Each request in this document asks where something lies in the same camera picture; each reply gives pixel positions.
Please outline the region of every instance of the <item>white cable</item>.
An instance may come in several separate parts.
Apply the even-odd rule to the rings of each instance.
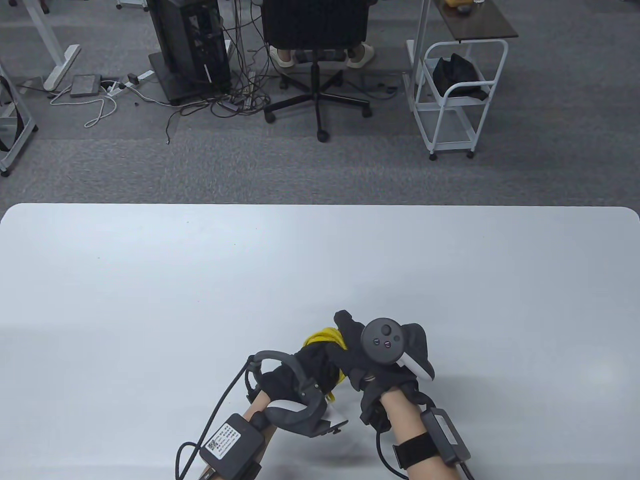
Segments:
[[[103,90],[106,93],[106,90],[103,87],[100,87],[101,90]],[[101,102],[100,105],[100,112],[98,113],[98,117],[94,118],[93,120],[89,120],[88,122],[86,122],[84,124],[84,128],[86,129],[90,129],[91,127],[94,127],[95,125],[97,125],[98,122],[100,122],[100,120],[102,120],[103,118],[107,118],[110,115],[113,115],[115,113],[115,111],[118,109],[118,104],[116,103],[116,100],[112,99],[109,95],[105,95],[103,98],[101,99],[93,99],[93,100],[87,100],[84,102],[62,102],[62,103],[55,103],[56,100],[58,100],[62,95],[68,93],[71,91],[71,85],[69,85],[68,87],[66,87],[64,90],[62,90],[62,92],[60,92],[59,94],[57,94],[52,101],[49,102],[50,105],[53,105],[54,107],[58,107],[61,105],[89,105],[92,103],[96,103],[96,102]],[[104,112],[104,104],[105,99],[109,99],[113,102],[113,109],[107,113],[106,115],[103,115]]]
[[[204,104],[208,104],[210,102],[213,102],[215,100],[218,99],[204,99],[204,100],[198,100],[197,102],[192,102],[192,103],[187,103],[185,105],[171,105],[169,103],[165,103],[165,102],[161,102],[160,100],[155,100],[155,99],[151,99],[149,97],[144,96],[137,88],[132,87],[130,85],[127,85],[125,83],[123,83],[123,85],[125,87],[127,87],[128,89],[132,90],[137,96],[139,96],[141,99],[143,99],[145,102],[151,102],[151,103],[156,103],[158,105],[162,105],[163,107],[170,107],[170,108],[184,108],[184,107],[193,107],[196,105],[204,105]]]

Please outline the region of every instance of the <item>black glove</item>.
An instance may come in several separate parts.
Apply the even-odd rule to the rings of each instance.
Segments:
[[[316,342],[302,347],[294,356],[309,378],[314,378],[325,395],[331,392],[340,376],[340,369],[329,360],[326,350],[331,342]],[[301,402],[296,393],[298,379],[288,365],[281,365],[271,372],[262,374],[260,388],[271,400],[291,400]]]
[[[333,321],[342,334],[347,350],[337,344],[328,344],[326,350],[330,360],[349,377],[353,388],[364,392],[360,418],[365,424],[371,424],[376,431],[389,430],[390,424],[380,404],[380,397],[393,387],[400,388],[407,399],[416,405],[433,404],[427,395],[418,390],[418,380],[411,370],[397,364],[377,364],[369,358],[360,343],[364,325],[354,321],[349,312],[337,312]]]

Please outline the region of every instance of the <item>label sticker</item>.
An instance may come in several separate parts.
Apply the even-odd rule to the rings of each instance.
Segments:
[[[447,437],[447,440],[451,445],[457,445],[456,437],[453,436],[453,432],[449,429],[449,425],[447,425],[447,421],[444,419],[442,415],[434,415],[436,420],[438,421],[438,425],[442,428],[444,435]]]
[[[222,460],[239,439],[240,433],[231,425],[225,423],[215,435],[211,437],[211,440],[209,440],[207,444],[207,449],[210,450],[218,460]]]

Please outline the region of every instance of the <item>yellow cable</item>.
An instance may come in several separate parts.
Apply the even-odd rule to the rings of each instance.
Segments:
[[[342,338],[342,334],[340,333],[340,331],[338,331],[337,328],[333,328],[330,326],[325,328],[324,330],[321,330],[320,332],[311,335],[307,340],[305,340],[305,343],[302,346],[306,347],[307,345],[311,345],[312,343],[316,342],[334,342],[342,347],[343,350],[347,350],[347,344],[344,343],[344,339]],[[345,378],[347,378],[347,376],[342,373],[342,370],[340,370],[338,383],[340,383]],[[335,402],[335,397],[331,392],[329,392],[326,397],[329,402]]]

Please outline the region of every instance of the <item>chair backrest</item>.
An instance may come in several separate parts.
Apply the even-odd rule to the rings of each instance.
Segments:
[[[264,0],[262,30],[277,49],[349,49],[367,38],[367,0]]]

